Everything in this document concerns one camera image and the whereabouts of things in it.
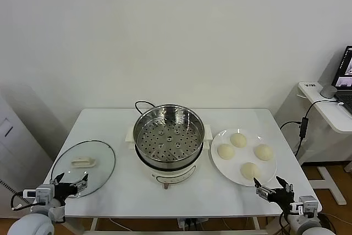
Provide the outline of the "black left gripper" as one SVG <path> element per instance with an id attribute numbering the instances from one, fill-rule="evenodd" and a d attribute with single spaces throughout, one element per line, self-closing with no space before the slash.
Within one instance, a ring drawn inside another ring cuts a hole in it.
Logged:
<path id="1" fill-rule="evenodd" d="M 65 200 L 70 195 L 76 195 L 78 192 L 81 192 L 87 188 L 88 173 L 85 174 L 81 180 L 74 183 L 62 183 L 61 180 L 64 175 L 65 173 L 61 173 L 52 180 L 55 199 Z"/>

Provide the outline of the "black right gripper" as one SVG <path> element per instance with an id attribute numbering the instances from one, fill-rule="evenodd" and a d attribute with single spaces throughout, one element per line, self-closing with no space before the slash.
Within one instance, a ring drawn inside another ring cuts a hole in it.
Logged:
<path id="1" fill-rule="evenodd" d="M 257 195 L 270 195 L 270 202 L 276 203 L 283 211 L 292 210 L 291 203 L 295 202 L 292 184 L 289 184 L 283 178 L 276 176 L 276 180 L 283 188 L 270 189 L 262 185 L 255 177 L 253 180 Z"/>

